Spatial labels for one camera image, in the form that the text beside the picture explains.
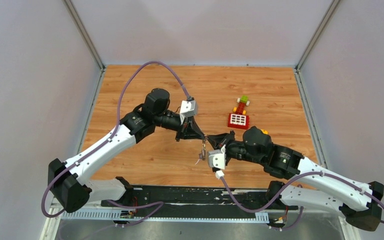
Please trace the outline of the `silver keyring with clips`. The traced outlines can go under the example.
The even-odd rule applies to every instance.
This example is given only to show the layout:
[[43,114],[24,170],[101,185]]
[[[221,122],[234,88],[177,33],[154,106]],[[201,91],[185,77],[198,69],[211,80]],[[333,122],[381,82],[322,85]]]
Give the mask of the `silver keyring with clips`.
[[206,155],[207,155],[207,148],[206,148],[206,143],[208,140],[208,135],[205,135],[203,140],[202,140],[202,146],[201,146],[201,151],[198,155],[198,160],[199,161],[205,161],[206,160]]

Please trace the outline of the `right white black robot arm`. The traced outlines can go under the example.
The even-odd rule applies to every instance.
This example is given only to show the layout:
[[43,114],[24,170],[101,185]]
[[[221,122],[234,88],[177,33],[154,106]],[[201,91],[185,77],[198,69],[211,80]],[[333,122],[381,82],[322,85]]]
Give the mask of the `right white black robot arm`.
[[289,147],[273,143],[263,130],[253,126],[235,139],[233,131],[209,135],[212,150],[209,166],[218,179],[235,159],[261,165],[274,177],[265,195],[263,209],[290,206],[330,212],[360,230],[373,232],[383,222],[383,184],[355,181],[313,162]]

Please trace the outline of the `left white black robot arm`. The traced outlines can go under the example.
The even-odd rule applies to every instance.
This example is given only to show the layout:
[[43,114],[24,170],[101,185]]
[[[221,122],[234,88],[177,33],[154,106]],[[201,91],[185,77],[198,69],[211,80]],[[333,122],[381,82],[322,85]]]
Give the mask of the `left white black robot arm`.
[[154,88],[142,104],[119,120],[103,138],[83,152],[48,165],[49,190],[67,213],[81,209],[88,202],[112,200],[129,206],[133,193],[121,177],[111,180],[91,180],[91,177],[115,156],[161,127],[175,132],[175,140],[203,140],[204,133],[195,121],[198,105],[193,97],[181,102],[180,111],[169,110],[170,94]]

